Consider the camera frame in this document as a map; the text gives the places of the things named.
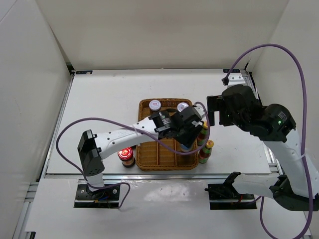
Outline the white-lid spice jar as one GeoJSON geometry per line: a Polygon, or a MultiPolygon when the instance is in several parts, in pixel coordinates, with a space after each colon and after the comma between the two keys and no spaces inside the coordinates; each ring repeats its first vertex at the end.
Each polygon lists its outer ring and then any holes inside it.
{"type": "Polygon", "coordinates": [[[149,102],[149,108],[153,113],[159,112],[161,110],[161,102],[159,100],[151,100],[149,102]]]}
{"type": "Polygon", "coordinates": [[[187,107],[189,107],[189,104],[186,102],[181,102],[177,105],[177,110],[179,112],[182,112],[184,109],[186,109],[187,107]]]}

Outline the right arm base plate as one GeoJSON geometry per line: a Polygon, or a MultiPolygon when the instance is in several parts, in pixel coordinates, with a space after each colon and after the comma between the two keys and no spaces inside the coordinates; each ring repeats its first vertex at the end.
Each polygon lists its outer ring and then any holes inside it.
{"type": "Polygon", "coordinates": [[[254,194],[240,194],[233,187],[234,180],[223,183],[210,183],[204,189],[208,193],[210,210],[250,210],[257,209],[260,197],[254,194]]]}

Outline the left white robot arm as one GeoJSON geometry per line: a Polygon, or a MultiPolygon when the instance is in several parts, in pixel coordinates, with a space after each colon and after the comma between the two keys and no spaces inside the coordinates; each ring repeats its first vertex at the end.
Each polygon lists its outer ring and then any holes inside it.
{"type": "Polygon", "coordinates": [[[189,106],[180,112],[169,109],[153,113],[133,125],[106,133],[83,132],[77,150],[88,195],[93,199],[104,195],[104,159],[124,148],[160,139],[172,138],[191,147],[203,128],[204,116],[203,108],[189,106]]]}

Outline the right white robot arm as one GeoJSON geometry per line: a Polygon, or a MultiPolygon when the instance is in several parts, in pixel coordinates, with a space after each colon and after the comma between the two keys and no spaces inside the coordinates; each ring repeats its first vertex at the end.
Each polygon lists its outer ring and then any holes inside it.
{"type": "Polygon", "coordinates": [[[262,105],[253,90],[244,85],[231,86],[219,96],[208,96],[207,106],[211,125],[215,124],[215,112],[219,112],[220,125],[235,125],[258,137],[272,151],[283,170],[278,177],[233,172],[222,184],[214,184],[211,191],[223,199],[255,194],[274,199],[290,211],[308,211],[309,191],[302,143],[289,110],[279,104],[262,105]]]}

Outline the silver-cap pepper shaker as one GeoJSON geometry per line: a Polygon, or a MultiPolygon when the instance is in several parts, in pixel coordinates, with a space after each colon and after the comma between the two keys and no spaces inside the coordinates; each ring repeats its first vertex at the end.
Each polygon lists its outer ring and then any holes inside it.
{"type": "Polygon", "coordinates": [[[184,144],[180,144],[180,151],[181,152],[190,152],[190,151],[192,151],[192,146],[191,147],[187,147],[187,146],[185,146],[184,144]]]}

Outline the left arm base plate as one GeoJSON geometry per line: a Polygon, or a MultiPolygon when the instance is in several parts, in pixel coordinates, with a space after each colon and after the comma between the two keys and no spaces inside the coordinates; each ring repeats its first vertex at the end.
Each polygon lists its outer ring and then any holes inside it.
{"type": "Polygon", "coordinates": [[[99,189],[92,189],[86,180],[78,180],[74,199],[75,208],[115,209],[119,206],[120,188],[118,183],[107,184],[103,174],[88,177],[89,183],[99,189]]]}

